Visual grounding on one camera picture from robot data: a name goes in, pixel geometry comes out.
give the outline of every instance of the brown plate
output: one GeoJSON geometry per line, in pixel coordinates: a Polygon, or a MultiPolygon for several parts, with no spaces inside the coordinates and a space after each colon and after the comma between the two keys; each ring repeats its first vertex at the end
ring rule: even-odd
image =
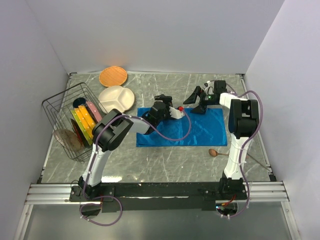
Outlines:
{"type": "Polygon", "coordinates": [[[55,139],[66,149],[77,152],[83,145],[77,135],[68,129],[58,129],[53,132],[55,139]]]}

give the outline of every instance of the plate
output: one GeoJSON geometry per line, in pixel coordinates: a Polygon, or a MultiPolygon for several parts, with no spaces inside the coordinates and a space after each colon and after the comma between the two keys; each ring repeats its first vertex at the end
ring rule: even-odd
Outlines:
{"type": "Polygon", "coordinates": [[[88,141],[86,140],[86,138],[85,138],[83,132],[81,131],[80,127],[78,126],[77,122],[72,118],[70,118],[70,121],[72,123],[72,127],[73,127],[76,135],[81,140],[81,142],[84,145],[84,147],[85,148],[90,148],[90,145],[89,145],[88,141]]]}
{"type": "Polygon", "coordinates": [[[128,78],[126,70],[119,66],[104,69],[99,75],[100,83],[105,87],[120,86],[128,78]]]}
{"type": "Polygon", "coordinates": [[[76,100],[73,101],[72,106],[73,108],[77,108],[80,105],[85,105],[86,104],[86,99],[83,97],[78,97],[76,100]]]}
{"type": "Polygon", "coordinates": [[[87,133],[87,131],[86,131],[85,127],[82,125],[82,123],[81,123],[81,121],[80,121],[80,119],[79,119],[79,117],[78,117],[78,115],[77,115],[76,111],[75,111],[75,110],[71,110],[71,113],[72,113],[72,116],[73,116],[74,120],[75,120],[75,121],[76,121],[76,123],[78,124],[78,126],[79,126],[79,128],[80,128],[81,132],[83,133],[83,135],[84,135],[84,137],[85,137],[86,141],[88,142],[88,144],[89,144],[89,145],[92,145],[92,144],[93,144],[93,142],[92,142],[92,140],[91,140],[91,138],[90,138],[89,134],[87,133]]]}
{"type": "Polygon", "coordinates": [[[86,132],[89,134],[90,138],[93,139],[94,136],[92,135],[92,128],[89,126],[88,122],[86,121],[84,115],[80,111],[79,108],[74,108],[76,115],[80,119],[80,122],[82,123],[82,126],[86,130],[86,132]]]}
{"type": "Polygon", "coordinates": [[[78,136],[68,129],[58,129],[53,132],[55,139],[66,149],[77,152],[83,147],[78,136]]]}
{"type": "Polygon", "coordinates": [[[103,90],[99,95],[99,101],[104,113],[117,109],[121,113],[129,110],[135,103],[135,95],[129,88],[111,86],[103,90]]]}
{"type": "Polygon", "coordinates": [[[97,123],[102,120],[102,117],[101,117],[98,109],[96,108],[96,106],[92,102],[87,101],[85,107],[87,108],[87,111],[93,120],[96,120],[97,123]]]}
{"type": "Polygon", "coordinates": [[[90,128],[94,129],[96,123],[94,122],[94,120],[90,116],[90,113],[87,111],[86,107],[80,105],[79,110],[82,113],[82,115],[84,116],[84,119],[86,120],[86,122],[89,124],[90,128]]]}

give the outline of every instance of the glass panel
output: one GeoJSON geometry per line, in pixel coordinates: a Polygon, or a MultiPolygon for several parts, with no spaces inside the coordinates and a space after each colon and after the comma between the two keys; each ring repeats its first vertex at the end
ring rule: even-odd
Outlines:
{"type": "MultiPolygon", "coordinates": [[[[94,220],[110,223],[117,216],[118,212],[101,213],[94,220]]],[[[291,237],[280,202],[252,202],[249,209],[231,220],[221,219],[217,212],[199,209],[124,211],[119,222],[109,227],[80,219],[78,205],[35,205],[24,239],[289,240],[291,237]]]]}

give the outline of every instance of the marble table surface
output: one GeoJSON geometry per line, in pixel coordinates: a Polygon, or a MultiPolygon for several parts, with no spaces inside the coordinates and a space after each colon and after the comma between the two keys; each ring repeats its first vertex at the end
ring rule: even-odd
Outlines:
{"type": "MultiPolygon", "coordinates": [[[[189,74],[189,73],[149,73],[129,72],[123,87],[129,88],[135,95],[133,107],[126,112],[137,115],[138,107],[150,107],[154,96],[165,94],[173,97],[173,106],[183,105],[183,101],[197,85],[208,80],[225,80],[237,91],[244,93],[239,75],[189,74]]],[[[105,87],[99,82],[99,73],[71,75],[68,86],[85,82],[98,97],[105,87]]],[[[228,146],[212,147],[220,153],[228,153],[231,144],[228,132],[229,111],[223,108],[227,129],[228,146]]],[[[111,153],[103,170],[103,182],[216,182],[222,176],[228,157],[212,157],[210,147],[136,147],[136,134],[129,133],[121,145],[111,153]]],[[[263,165],[266,160],[261,143],[256,136],[248,153],[263,165]]],[[[88,160],[71,160],[62,146],[53,139],[45,164],[42,183],[70,183],[78,180],[87,167],[88,160]]],[[[248,181],[269,181],[268,171],[250,157],[247,158],[244,172],[248,181]]]]}

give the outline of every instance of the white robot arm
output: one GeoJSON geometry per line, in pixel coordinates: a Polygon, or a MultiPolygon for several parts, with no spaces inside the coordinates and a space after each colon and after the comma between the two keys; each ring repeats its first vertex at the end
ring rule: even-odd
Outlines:
{"type": "Polygon", "coordinates": [[[106,115],[101,122],[93,129],[92,153],[88,163],[88,166],[82,176],[79,179],[79,185],[86,188],[88,195],[91,190],[101,183],[103,170],[107,163],[107,160],[111,154],[111,151],[117,148],[127,133],[140,133],[150,134],[153,132],[153,128],[150,127],[145,121],[151,123],[154,127],[166,119],[181,119],[185,116],[183,111],[173,108],[169,103],[156,101],[151,110],[143,116],[143,118],[130,118],[119,117],[122,114],[117,110],[112,110],[106,115]],[[119,118],[112,124],[110,128],[103,130],[103,128],[115,118],[119,118]],[[99,139],[98,146],[96,140],[98,135],[102,132],[99,139]]]}
{"type": "Polygon", "coordinates": [[[254,134],[259,123],[258,101],[240,98],[228,93],[226,82],[223,80],[214,81],[214,87],[210,88],[212,88],[212,94],[208,94],[206,90],[197,86],[183,104],[194,104],[199,97],[199,105],[191,111],[192,113],[205,114],[209,105],[221,105],[229,109],[228,129],[231,134],[231,146],[222,178],[224,180],[242,180],[240,165],[245,163],[247,151],[252,141],[247,140],[254,134]]]}

